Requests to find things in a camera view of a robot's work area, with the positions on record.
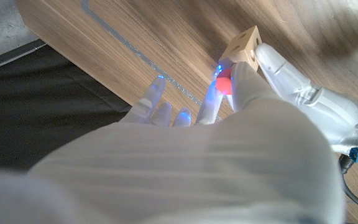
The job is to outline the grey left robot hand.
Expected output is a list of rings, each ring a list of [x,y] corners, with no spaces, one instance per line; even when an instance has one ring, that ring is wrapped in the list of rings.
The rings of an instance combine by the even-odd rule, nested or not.
[[[312,83],[268,44],[258,45],[255,56],[272,89],[309,117],[334,152],[358,147],[358,99]]]

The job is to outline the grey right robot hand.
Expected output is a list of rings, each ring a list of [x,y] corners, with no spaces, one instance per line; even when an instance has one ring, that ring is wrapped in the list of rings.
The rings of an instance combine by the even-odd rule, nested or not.
[[[215,122],[210,87],[196,123],[167,124],[156,78],[116,123],[28,172],[0,170],[0,223],[341,223],[342,181],[326,138],[245,62],[234,113]]]

